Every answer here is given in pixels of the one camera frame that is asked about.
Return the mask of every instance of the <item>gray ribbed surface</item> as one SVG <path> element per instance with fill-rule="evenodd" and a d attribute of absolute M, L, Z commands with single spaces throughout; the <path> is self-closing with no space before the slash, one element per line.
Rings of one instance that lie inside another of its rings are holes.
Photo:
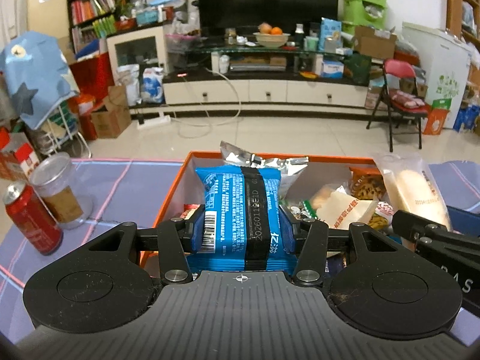
<path fill-rule="evenodd" d="M 278 272 L 204 271 L 167 286 L 140 318 L 97 334 L 40 327 L 19 347 L 37 360 L 123 359 L 459 359 L 465 348 L 445 334 L 416 341 L 370 337 L 342 322 L 317 289 Z"/>

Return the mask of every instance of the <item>pink stripe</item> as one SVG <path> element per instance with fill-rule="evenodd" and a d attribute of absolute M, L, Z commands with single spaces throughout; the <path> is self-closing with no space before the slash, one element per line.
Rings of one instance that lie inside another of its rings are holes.
<path fill-rule="evenodd" d="M 17 279 L 15 276 L 13 276 L 9 271 L 7 271 L 4 267 L 0 265 L 0 271 L 2 271 L 4 274 L 6 274 L 11 280 L 15 281 L 20 287 L 25 288 L 25 284 L 21 282 L 19 279 Z"/>
<path fill-rule="evenodd" d="M 98 223 L 98 220 L 101 218 L 101 216 L 103 215 L 103 212 L 105 211 L 105 209 L 107 208 L 107 205 L 109 205 L 110 203 L 110 200 L 112 199 L 113 197 L 113 194 L 115 193 L 119 183 L 122 181 L 122 179 L 124 178 L 124 176 L 127 174 L 128 170 L 130 169 L 130 166 L 131 166 L 131 163 L 132 163 L 133 160 L 131 160 L 128 165 L 125 167 L 125 170 L 122 172 L 122 174 L 120 175 L 120 177 L 117 179 L 117 181 L 115 181 L 115 183 L 113 184 L 113 187 L 109 193 L 109 195 L 106 197 L 105 199 L 105 202 L 103 203 L 102 207 L 100 208 L 100 210 L 98 211 L 97 213 L 97 216 L 95 217 L 95 220 L 94 220 L 94 223 L 92 223 L 90 225 L 90 227 L 88 228 L 88 231 L 85 235 L 85 237 L 83 238 L 83 241 L 82 241 L 82 245 L 85 244 L 88 239 L 90 238 L 90 236 L 92 235 L 93 233 L 93 230 L 95 228 L 95 226 L 97 225 Z"/>
<path fill-rule="evenodd" d="M 19 252 L 22 250 L 23 245 L 25 245 L 25 242 L 27 242 L 26 238 L 24 238 L 23 241 L 20 242 L 20 246 L 18 247 L 17 251 L 15 252 L 15 254 L 13 255 L 13 257 L 10 260 L 10 265 L 8 266 L 8 271 L 11 271 L 11 268 L 14 265 L 14 261 L 17 258 Z M 0 294 L 2 293 L 3 287 L 5 286 L 6 282 L 7 281 L 5 279 L 2 281 L 1 286 L 0 286 Z"/>
<path fill-rule="evenodd" d="M 126 162 L 126 161 L 141 161 L 141 162 L 183 162 L 184 160 L 151 160 L 151 159 L 131 159 L 131 158 L 74 158 L 75 162 L 94 162 L 94 161 L 110 161 L 110 162 Z"/>
<path fill-rule="evenodd" d="M 453 166 L 453 164 L 451 163 L 450 166 L 452 167 L 452 169 L 455 171 L 455 173 L 458 174 L 458 176 L 460 177 L 460 179 L 463 181 L 463 183 L 475 194 L 475 196 L 477 196 L 477 198 L 480 198 L 480 195 L 479 193 L 475 190 L 475 188 L 473 188 L 469 183 L 466 182 L 466 179 L 465 179 L 465 176 L 459 172 L 458 169 L 455 168 L 455 166 Z"/>

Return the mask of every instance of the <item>silver foil package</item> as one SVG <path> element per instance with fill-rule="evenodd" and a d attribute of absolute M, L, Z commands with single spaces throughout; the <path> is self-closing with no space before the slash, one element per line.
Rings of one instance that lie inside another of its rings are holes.
<path fill-rule="evenodd" d="M 280 199 L 287 195 L 291 185 L 298 179 L 303 169 L 308 166 L 308 157 L 297 158 L 263 158 L 255 153 L 243 150 L 231 143 L 220 142 L 220 151 L 225 164 L 250 168 L 274 168 L 281 174 L 278 197 Z"/>

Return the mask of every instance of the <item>brown jar label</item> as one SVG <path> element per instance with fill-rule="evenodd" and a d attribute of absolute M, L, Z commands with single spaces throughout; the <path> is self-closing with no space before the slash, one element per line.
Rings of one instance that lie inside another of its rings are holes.
<path fill-rule="evenodd" d="M 59 223 L 69 223 L 83 214 L 83 210 L 70 187 L 53 196 L 42 197 L 42 199 Z"/>

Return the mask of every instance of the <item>white drawer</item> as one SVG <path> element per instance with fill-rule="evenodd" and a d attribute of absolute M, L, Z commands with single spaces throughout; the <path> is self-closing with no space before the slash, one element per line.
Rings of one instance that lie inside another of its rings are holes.
<path fill-rule="evenodd" d="M 287 82 L 281 80 L 250 80 L 250 101 L 251 102 L 278 102 L 287 101 Z"/>
<path fill-rule="evenodd" d="M 288 103 L 348 105 L 364 107 L 366 87 L 326 82 L 289 81 Z"/>
<path fill-rule="evenodd" d="M 232 80 L 240 100 L 248 100 L 248 80 Z M 167 104 L 238 103 L 232 87 L 225 80 L 175 82 L 164 85 Z"/>

